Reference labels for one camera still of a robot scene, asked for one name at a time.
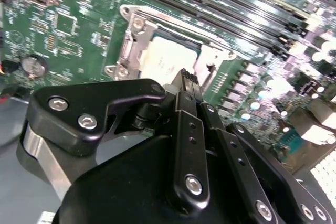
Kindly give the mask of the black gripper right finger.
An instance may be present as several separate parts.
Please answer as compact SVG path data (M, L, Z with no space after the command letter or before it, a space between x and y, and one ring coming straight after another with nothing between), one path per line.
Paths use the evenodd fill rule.
M216 109L204 102L197 76L190 83L216 160L225 164L222 176L234 187L225 199L229 223L333 223L324 206L244 126L222 124Z

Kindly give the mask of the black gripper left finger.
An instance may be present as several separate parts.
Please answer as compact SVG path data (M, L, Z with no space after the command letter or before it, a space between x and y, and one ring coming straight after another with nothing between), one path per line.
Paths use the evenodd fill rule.
M171 136L177 104L200 105L191 76L44 87L31 97L21 134L28 170L63 201L84 174L154 136Z

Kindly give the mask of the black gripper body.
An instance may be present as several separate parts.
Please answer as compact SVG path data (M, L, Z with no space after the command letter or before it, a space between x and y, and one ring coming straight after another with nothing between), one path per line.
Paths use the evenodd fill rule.
M229 223L223 178L200 105L177 104L171 136L154 136L82 175L54 223Z

